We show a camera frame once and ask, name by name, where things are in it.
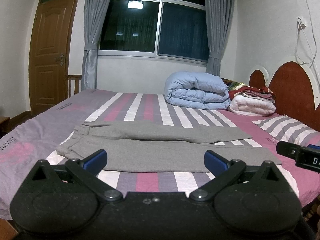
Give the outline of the striped pillow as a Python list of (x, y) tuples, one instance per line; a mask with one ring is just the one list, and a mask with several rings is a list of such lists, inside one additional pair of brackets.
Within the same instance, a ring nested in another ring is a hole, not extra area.
[(289, 116), (281, 115), (252, 122), (278, 141), (300, 146), (319, 146), (319, 131)]

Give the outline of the folded white blanket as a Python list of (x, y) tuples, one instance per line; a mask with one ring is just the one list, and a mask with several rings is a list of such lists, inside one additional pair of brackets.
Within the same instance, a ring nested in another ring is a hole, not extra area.
[(271, 102), (237, 95), (231, 101), (228, 110), (237, 115), (267, 116), (277, 109)]

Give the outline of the red wooden headboard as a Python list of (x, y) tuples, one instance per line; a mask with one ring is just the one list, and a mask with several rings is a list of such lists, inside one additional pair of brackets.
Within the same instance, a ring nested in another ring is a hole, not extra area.
[(319, 131), (319, 107), (315, 107), (311, 80), (299, 64), (289, 61), (282, 64), (271, 82), (259, 69), (249, 77), (253, 87), (268, 87), (276, 95), (276, 113), (294, 118)]

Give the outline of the dark wooden nightstand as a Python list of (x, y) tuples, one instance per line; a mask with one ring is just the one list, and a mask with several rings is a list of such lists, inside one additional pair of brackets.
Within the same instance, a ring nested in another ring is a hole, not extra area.
[(10, 132), (10, 117), (0, 116), (0, 138)]

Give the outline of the brown wooden door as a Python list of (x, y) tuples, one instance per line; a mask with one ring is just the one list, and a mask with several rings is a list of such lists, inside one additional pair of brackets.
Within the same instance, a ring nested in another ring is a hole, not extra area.
[[(37, 6), (29, 50), (30, 109), (36, 116), (65, 100), (65, 76), (71, 32), (78, 0), (40, 0)], [(61, 53), (60, 66), (54, 57)]]

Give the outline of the window with white frame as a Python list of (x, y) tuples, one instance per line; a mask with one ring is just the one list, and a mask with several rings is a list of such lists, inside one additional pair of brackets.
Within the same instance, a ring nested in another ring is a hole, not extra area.
[(100, 54), (208, 60), (204, 0), (111, 0)]

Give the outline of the right grey curtain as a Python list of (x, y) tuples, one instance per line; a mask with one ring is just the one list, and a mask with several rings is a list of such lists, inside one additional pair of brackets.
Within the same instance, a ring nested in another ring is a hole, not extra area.
[(235, 0), (204, 0), (209, 57), (206, 72), (219, 76), (231, 23)]

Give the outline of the wooden chair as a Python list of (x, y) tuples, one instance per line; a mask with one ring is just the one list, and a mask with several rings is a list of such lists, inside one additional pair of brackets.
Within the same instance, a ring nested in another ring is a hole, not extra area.
[(72, 95), (78, 94), (80, 91), (82, 75), (66, 75), (65, 76), (65, 97), (70, 98)]

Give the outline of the folded red cloth stack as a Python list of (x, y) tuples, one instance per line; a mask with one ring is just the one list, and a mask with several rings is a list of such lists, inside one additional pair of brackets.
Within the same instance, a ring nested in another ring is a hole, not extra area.
[(262, 88), (251, 87), (243, 82), (236, 82), (222, 78), (222, 81), (228, 88), (229, 98), (233, 100), (237, 95), (247, 95), (250, 98), (264, 99), (271, 103), (275, 103), (276, 95), (268, 87)]

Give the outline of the grey pants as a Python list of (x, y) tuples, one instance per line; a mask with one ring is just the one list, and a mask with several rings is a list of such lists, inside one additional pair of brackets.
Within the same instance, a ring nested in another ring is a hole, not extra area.
[(211, 150), (227, 160), (259, 166), (265, 160), (282, 162), (263, 147), (226, 143), (249, 139), (238, 127), (199, 125), (183, 128), (143, 121), (95, 121), (75, 126), (73, 135), (56, 151), (68, 159), (107, 152), (106, 170), (121, 172), (207, 172), (204, 154)]

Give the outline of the striped purple pink bedsheet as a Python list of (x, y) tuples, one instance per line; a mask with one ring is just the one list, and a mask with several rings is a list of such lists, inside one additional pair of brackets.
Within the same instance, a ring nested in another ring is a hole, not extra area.
[[(55, 149), (71, 136), (76, 125), (84, 121), (151, 120), (157, 124), (193, 128), (206, 126), (238, 126), (251, 139), (217, 143), (221, 146), (268, 148), (282, 160), (278, 168), (298, 195), (302, 206), (319, 195), (319, 173), (295, 166), (292, 159), (276, 153), (276, 138), (253, 121), (262, 116), (239, 116), (229, 111), (207, 111), (167, 104), (163, 95), (115, 93), (86, 90), (59, 103), (44, 113), (17, 126), (1, 138), (1, 218), (11, 219), (10, 202), (25, 176), (39, 159), (51, 164), (64, 163)], [(211, 173), (164, 172), (127, 173), (102, 171), (99, 179), (124, 195), (128, 191), (176, 192), (187, 195), (213, 179)]]

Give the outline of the folded light blue duvet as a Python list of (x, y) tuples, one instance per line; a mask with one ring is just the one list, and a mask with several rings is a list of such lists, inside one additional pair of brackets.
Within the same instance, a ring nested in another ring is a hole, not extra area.
[(227, 85), (215, 75), (198, 72), (175, 72), (164, 85), (167, 103), (195, 109), (225, 110), (231, 100)]

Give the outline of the left grey curtain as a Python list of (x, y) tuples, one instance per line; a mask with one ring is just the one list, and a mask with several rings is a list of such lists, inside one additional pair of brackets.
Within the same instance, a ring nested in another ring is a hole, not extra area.
[(110, 0), (85, 0), (81, 89), (96, 89), (98, 47)]

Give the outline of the grey curtain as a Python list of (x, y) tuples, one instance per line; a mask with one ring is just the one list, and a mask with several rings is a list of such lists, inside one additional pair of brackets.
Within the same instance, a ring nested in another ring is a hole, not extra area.
[(96, 89), (98, 47), (110, 0), (85, 0), (81, 89)]
[(209, 57), (206, 72), (219, 76), (231, 23), (235, 0), (204, 0)]

